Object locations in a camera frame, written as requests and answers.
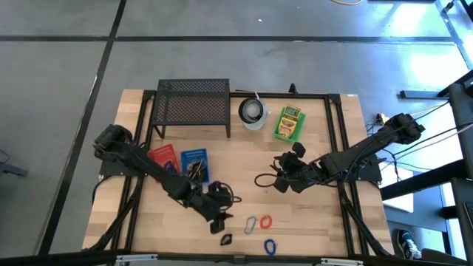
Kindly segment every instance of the blue shoe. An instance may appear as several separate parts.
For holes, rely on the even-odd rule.
[[[406,230],[398,230],[396,238],[405,259],[422,259],[422,253],[417,249],[411,233]]]

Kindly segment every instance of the red ring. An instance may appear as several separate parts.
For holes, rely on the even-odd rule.
[[[269,223],[267,225],[263,225],[263,222],[266,219],[269,219]],[[271,215],[264,215],[263,218],[261,218],[259,221],[259,226],[261,229],[268,229],[272,226],[272,224],[273,224],[273,218],[271,217]]]

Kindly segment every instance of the wooden tabletop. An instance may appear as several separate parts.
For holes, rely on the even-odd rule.
[[[135,131],[142,95],[142,90],[123,91],[116,124]],[[265,255],[263,243],[271,238],[277,243],[276,255],[347,256],[341,207],[335,188],[315,185],[300,194],[290,189],[282,194],[273,187],[259,188],[253,183],[257,174],[272,172],[269,165],[274,156],[291,149],[291,144],[272,135],[279,112],[287,104],[298,106],[306,114],[299,139],[307,149],[304,160],[310,161],[330,152],[324,101],[265,98],[263,100],[272,112],[262,129],[249,131],[238,117],[238,106],[242,100],[231,99],[230,139],[226,137],[224,126],[167,126],[164,140],[156,132],[152,138],[152,149],[171,143],[178,158],[182,151],[207,149],[211,180],[229,184],[235,194],[243,199],[228,211],[234,217],[225,221],[225,232],[210,234],[208,223],[198,213],[178,205],[168,198],[160,184],[146,177],[132,250]],[[360,103],[356,95],[342,95],[341,101],[349,143],[353,145],[367,136]],[[149,119],[150,109],[151,101],[145,121]],[[342,150],[335,106],[332,106],[332,112],[338,150]],[[141,140],[144,140],[145,132],[143,130]],[[95,244],[116,217],[123,181],[124,177],[112,177],[98,188],[84,248]],[[272,181],[270,177],[260,180]],[[371,183],[357,182],[357,185],[364,221],[384,248],[393,252],[379,190]],[[252,234],[243,233],[249,216],[260,218],[267,214],[273,217],[271,228],[264,230],[257,226]],[[355,251],[361,253],[357,227],[353,221],[351,224]],[[124,222],[119,247],[124,246],[127,228],[128,220]],[[233,243],[222,247],[220,238],[224,233],[233,234]]]

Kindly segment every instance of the metal mesh stand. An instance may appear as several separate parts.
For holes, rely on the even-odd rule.
[[[152,125],[161,138],[166,126],[202,125],[223,125],[230,137],[228,79],[159,80],[154,100]]]

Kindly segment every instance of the green box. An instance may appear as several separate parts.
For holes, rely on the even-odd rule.
[[[281,109],[281,114],[279,114],[278,122],[276,123],[276,128],[274,129],[274,137],[279,138],[280,140],[284,140],[290,143],[295,143],[299,140],[299,136],[302,132],[302,126],[304,125],[305,114],[301,112],[301,116],[297,121],[296,128],[294,129],[294,133],[290,137],[283,137],[278,134],[278,127],[279,123],[281,122],[282,114],[284,114],[284,108]]]

